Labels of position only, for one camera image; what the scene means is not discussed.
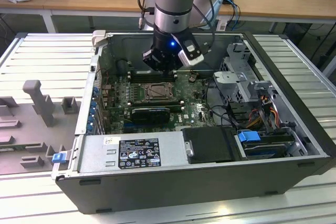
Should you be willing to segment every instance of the wire bundle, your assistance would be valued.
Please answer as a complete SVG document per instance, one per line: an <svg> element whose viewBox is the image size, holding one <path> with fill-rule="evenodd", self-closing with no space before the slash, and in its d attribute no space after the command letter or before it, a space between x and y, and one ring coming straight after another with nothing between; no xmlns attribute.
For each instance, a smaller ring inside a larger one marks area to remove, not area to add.
<svg viewBox="0 0 336 224"><path fill-rule="evenodd" d="M227 2L229 2L232 6L232 9L233 9L233 14L232 14L232 17L231 19L229 20L229 22L227 23L228 25L232 22L232 20L235 18L235 23L232 27L232 31L236 28L238 22L239 22L239 19L240 19L240 7L235 3L234 0L226 0Z"/></svg>

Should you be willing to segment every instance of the blue drive bracket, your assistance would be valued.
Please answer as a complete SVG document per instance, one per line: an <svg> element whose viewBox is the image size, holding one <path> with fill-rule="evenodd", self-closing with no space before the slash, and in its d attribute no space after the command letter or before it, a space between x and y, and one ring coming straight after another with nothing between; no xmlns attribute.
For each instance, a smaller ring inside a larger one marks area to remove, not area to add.
<svg viewBox="0 0 336 224"><path fill-rule="evenodd" d="M238 134L240 142L256 142L260 141L260 136L256 131L242 131Z"/></svg>

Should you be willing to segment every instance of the gray 3d printed part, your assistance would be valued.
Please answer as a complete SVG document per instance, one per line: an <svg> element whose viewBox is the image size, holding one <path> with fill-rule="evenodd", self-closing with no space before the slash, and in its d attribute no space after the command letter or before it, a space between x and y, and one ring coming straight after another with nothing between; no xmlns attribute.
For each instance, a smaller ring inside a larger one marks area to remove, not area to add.
<svg viewBox="0 0 336 224"><path fill-rule="evenodd" d="M19 120L0 120L0 130L19 128L21 123Z"/></svg>
<svg viewBox="0 0 336 224"><path fill-rule="evenodd" d="M50 108L40 91L40 87L41 82L39 80L27 80L23 85L23 91L30 95L46 126L51 127L54 117L50 113Z"/></svg>
<svg viewBox="0 0 336 224"><path fill-rule="evenodd" d="M44 161L40 156L27 156L27 157L22 157L22 161L20 164L24 168L31 168L35 166L44 166Z"/></svg>
<svg viewBox="0 0 336 224"><path fill-rule="evenodd" d="M40 143L39 145L35 146L26 146L26 151L29 153L34 153L34 152L45 152L47 150L47 145L45 142Z"/></svg>
<svg viewBox="0 0 336 224"><path fill-rule="evenodd" d="M3 144L13 144L15 138L13 136L0 136L0 145Z"/></svg>
<svg viewBox="0 0 336 224"><path fill-rule="evenodd" d="M64 114L78 114L78 106L75 97L64 97L61 104Z"/></svg>
<svg viewBox="0 0 336 224"><path fill-rule="evenodd" d="M13 116L7 105L0 105L0 116Z"/></svg>
<svg viewBox="0 0 336 224"><path fill-rule="evenodd" d="M49 109L48 113L52 114L55 109L55 105L53 104L53 101L51 100L49 95L44 95L43 97L46 101L47 108ZM41 115L40 111L34 104L33 104L33 109L35 110L36 114Z"/></svg>
<svg viewBox="0 0 336 224"><path fill-rule="evenodd" d="M0 97L0 105L7 105L9 108L18 107L13 97Z"/></svg>
<svg viewBox="0 0 336 224"><path fill-rule="evenodd" d="M48 148L47 148L46 159L48 159L51 164L53 164L53 162L52 162L53 159L52 158L53 158L54 154L55 154L55 151L54 151L53 147L51 145L49 145Z"/></svg>

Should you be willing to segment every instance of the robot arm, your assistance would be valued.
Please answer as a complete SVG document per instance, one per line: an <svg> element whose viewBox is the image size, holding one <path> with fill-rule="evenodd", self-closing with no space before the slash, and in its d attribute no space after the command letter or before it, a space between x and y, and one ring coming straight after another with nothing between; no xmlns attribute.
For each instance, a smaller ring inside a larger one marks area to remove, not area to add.
<svg viewBox="0 0 336 224"><path fill-rule="evenodd" d="M193 0L155 0L154 37L143 61L156 71L169 72L204 60L207 45L198 45L189 29Z"/></svg>

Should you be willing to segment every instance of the desk leg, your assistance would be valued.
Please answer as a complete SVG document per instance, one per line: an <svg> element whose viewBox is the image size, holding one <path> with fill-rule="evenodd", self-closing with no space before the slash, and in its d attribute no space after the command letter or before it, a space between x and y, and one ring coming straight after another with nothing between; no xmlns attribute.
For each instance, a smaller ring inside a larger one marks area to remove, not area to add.
<svg viewBox="0 0 336 224"><path fill-rule="evenodd" d="M331 60L331 62L326 66L322 72L327 78L334 72L336 69L336 56Z"/></svg>
<svg viewBox="0 0 336 224"><path fill-rule="evenodd" d="M44 10L42 14L44 23L47 27L48 33L58 33L57 27L55 26L50 10Z"/></svg>
<svg viewBox="0 0 336 224"><path fill-rule="evenodd" d="M92 17L92 16L89 16L88 18L89 18L90 29L91 29L91 30L94 30L95 27L96 27L96 26L94 25L94 24L95 24L95 21L93 20L93 17Z"/></svg>
<svg viewBox="0 0 336 224"><path fill-rule="evenodd" d="M274 33L275 28L277 28L278 22L273 22L270 26L270 28L268 29L268 31L272 34Z"/></svg>

